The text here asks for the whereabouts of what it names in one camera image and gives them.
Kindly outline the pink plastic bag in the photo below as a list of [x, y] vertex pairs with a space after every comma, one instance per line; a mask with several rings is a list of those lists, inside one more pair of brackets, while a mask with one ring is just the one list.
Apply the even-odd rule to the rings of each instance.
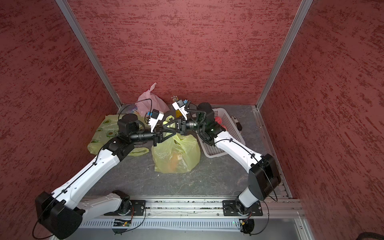
[[137, 111], [141, 117], [145, 117], [146, 114], [151, 112], [153, 109], [163, 113], [170, 110], [168, 105], [162, 99], [152, 93], [156, 85], [157, 83], [154, 83], [149, 90], [142, 93], [136, 102]]

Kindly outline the green avocado print bag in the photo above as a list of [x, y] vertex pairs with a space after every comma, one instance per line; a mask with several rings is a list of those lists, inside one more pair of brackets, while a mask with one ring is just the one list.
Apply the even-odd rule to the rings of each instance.
[[118, 115], [107, 115], [97, 128], [87, 149], [92, 155], [97, 155], [99, 150], [110, 139], [116, 137], [119, 133]]

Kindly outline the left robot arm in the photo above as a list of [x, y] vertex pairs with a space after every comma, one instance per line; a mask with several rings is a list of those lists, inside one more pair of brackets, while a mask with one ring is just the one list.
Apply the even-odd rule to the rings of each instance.
[[121, 191], [114, 191], [90, 204], [81, 200], [102, 176], [128, 156], [135, 148], [135, 143], [153, 141], [156, 146], [177, 133], [187, 132], [186, 122], [182, 119], [172, 120], [163, 126], [158, 126], [158, 121], [153, 118], [150, 122], [151, 128], [147, 129], [135, 114], [127, 114], [119, 119], [118, 135], [102, 146], [92, 161], [52, 193], [42, 192], [36, 198], [37, 223], [53, 236], [64, 240], [83, 222], [106, 213], [132, 218], [134, 206], [130, 196]]

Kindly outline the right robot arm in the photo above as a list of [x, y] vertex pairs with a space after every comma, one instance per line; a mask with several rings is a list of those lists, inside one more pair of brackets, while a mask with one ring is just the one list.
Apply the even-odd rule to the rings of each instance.
[[263, 201], [270, 194], [276, 194], [275, 188], [281, 183], [281, 176], [275, 159], [269, 155], [261, 155], [237, 141], [216, 120], [212, 106], [202, 103], [190, 109], [190, 101], [179, 100], [172, 103], [183, 118], [171, 123], [171, 133], [185, 135], [188, 131], [196, 131], [200, 139], [209, 146], [217, 147], [236, 160], [248, 173], [245, 190], [235, 200], [236, 211], [243, 216], [251, 214], [251, 207]]

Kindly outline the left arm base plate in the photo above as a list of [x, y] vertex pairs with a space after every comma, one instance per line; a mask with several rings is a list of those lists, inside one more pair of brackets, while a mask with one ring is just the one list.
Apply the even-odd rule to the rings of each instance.
[[126, 200], [114, 212], [104, 214], [104, 216], [143, 216], [146, 206], [145, 200]]

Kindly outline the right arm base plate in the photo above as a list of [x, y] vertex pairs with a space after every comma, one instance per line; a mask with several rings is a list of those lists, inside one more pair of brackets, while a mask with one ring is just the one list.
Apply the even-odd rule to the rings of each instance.
[[250, 207], [245, 207], [238, 200], [222, 201], [224, 216], [248, 217], [263, 216], [263, 210], [260, 201], [255, 202]]

